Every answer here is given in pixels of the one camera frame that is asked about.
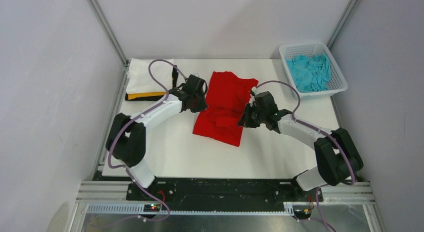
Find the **red t shirt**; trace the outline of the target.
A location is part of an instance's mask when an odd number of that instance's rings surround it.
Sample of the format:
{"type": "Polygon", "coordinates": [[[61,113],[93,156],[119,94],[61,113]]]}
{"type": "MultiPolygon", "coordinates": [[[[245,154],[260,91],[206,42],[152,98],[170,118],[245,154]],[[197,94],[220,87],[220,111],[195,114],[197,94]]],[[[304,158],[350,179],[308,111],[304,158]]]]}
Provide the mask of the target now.
{"type": "Polygon", "coordinates": [[[250,101],[250,90],[258,83],[230,71],[213,72],[205,98],[208,108],[199,113],[193,134],[240,146],[243,127],[238,122],[250,101]]]}

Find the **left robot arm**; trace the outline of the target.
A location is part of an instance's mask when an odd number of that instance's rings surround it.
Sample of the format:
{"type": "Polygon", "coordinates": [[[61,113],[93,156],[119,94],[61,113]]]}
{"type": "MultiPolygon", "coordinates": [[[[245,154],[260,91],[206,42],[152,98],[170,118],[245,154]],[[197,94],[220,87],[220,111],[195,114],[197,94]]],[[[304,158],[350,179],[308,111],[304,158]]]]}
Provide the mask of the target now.
{"type": "Polygon", "coordinates": [[[113,168],[123,167],[130,178],[139,185],[138,193],[145,200],[157,196],[155,176],[144,160],[147,151],[147,133],[168,118],[189,110],[198,113],[207,109],[205,95],[208,86],[204,79],[190,75],[180,86],[165,95],[145,111],[113,119],[105,148],[107,163],[113,168]]]}

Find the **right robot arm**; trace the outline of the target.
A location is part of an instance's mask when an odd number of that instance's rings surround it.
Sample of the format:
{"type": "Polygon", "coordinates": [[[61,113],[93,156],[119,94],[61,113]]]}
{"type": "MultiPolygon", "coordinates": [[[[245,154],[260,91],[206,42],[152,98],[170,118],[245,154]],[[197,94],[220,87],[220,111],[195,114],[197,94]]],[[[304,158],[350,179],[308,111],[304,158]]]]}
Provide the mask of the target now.
{"type": "Polygon", "coordinates": [[[286,109],[278,109],[270,92],[250,92],[238,126],[257,128],[264,124],[270,131],[290,136],[314,150],[316,167],[295,176],[290,194],[303,201],[311,189],[336,186],[346,178],[355,182],[356,173],[364,167],[363,160],[349,132],[344,128],[330,130],[301,119],[286,109]]]}

